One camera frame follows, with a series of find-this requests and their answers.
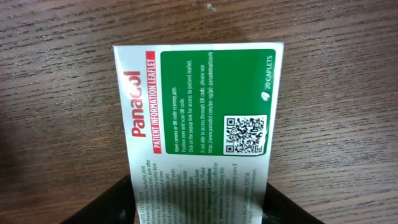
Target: wood grain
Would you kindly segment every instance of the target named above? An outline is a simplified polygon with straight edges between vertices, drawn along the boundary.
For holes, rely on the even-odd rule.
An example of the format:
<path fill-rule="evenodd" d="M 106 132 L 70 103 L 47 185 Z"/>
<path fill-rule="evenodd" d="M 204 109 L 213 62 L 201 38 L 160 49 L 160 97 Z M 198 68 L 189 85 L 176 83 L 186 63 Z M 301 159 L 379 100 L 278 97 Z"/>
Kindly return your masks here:
<path fill-rule="evenodd" d="M 389 0 L 2 0 L 0 223 L 129 173 L 113 44 L 254 41 L 286 43 L 269 182 L 325 223 L 398 223 L 397 40 Z"/>

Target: green label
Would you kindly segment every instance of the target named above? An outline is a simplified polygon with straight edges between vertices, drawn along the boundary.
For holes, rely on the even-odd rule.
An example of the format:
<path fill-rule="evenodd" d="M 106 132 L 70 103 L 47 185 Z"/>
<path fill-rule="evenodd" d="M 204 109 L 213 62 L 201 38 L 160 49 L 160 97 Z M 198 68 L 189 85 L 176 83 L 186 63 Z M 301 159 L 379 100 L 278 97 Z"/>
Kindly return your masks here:
<path fill-rule="evenodd" d="M 162 52 L 167 153 L 264 154 L 274 65 L 274 50 Z"/>

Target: brown wooden surface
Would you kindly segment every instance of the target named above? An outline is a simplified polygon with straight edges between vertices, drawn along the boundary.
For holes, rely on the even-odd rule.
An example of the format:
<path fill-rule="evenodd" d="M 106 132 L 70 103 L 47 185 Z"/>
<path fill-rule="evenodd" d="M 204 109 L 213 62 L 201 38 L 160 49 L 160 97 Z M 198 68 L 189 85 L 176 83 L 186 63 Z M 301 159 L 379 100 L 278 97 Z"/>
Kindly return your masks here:
<path fill-rule="evenodd" d="M 129 173 L 113 44 L 253 41 L 286 43 L 269 182 L 326 223 L 398 223 L 395 0 L 1 0 L 0 223 Z"/>

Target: green panel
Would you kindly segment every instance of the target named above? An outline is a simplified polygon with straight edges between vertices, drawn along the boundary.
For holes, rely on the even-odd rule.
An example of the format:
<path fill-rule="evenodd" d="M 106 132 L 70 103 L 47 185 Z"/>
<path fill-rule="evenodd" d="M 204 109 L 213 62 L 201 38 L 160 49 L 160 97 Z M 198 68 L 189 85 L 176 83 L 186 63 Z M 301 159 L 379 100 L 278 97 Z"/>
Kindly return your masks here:
<path fill-rule="evenodd" d="M 162 52 L 167 153 L 222 156 L 226 115 L 266 114 L 268 133 L 274 65 L 268 49 Z"/>

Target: red banner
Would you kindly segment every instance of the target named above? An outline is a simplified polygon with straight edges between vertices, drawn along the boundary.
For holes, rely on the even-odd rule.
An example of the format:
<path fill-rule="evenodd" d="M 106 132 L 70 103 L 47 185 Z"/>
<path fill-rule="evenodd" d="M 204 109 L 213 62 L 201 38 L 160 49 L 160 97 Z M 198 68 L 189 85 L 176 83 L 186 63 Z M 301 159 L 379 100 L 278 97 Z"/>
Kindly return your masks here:
<path fill-rule="evenodd" d="M 160 141 L 159 110 L 157 106 L 157 87 L 156 87 L 156 62 L 155 52 L 147 51 L 147 81 L 148 81 L 148 102 L 150 115 L 150 130 L 152 133 L 152 145 L 154 153 L 162 153 Z"/>

